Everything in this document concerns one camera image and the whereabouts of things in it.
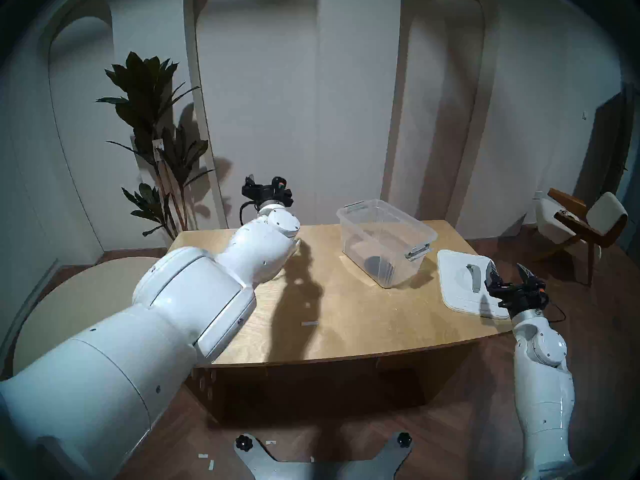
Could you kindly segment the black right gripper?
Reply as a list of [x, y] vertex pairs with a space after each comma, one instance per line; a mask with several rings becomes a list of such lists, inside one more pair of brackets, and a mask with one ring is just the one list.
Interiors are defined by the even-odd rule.
[[516, 268], [523, 283], [505, 283], [498, 274], [494, 261], [489, 260], [484, 279], [488, 294], [499, 299], [498, 307], [506, 309], [510, 317], [528, 310], [543, 311], [549, 304], [545, 282], [536, 280], [536, 275], [520, 263], [516, 264]]

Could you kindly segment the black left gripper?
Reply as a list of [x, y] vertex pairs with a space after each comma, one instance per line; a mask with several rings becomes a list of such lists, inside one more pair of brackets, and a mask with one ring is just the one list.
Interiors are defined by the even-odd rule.
[[274, 177], [270, 184], [256, 184], [254, 174], [245, 178], [241, 193], [257, 207], [262, 207], [267, 201], [275, 201], [284, 207], [291, 207], [294, 203], [292, 191], [287, 187], [286, 179]]

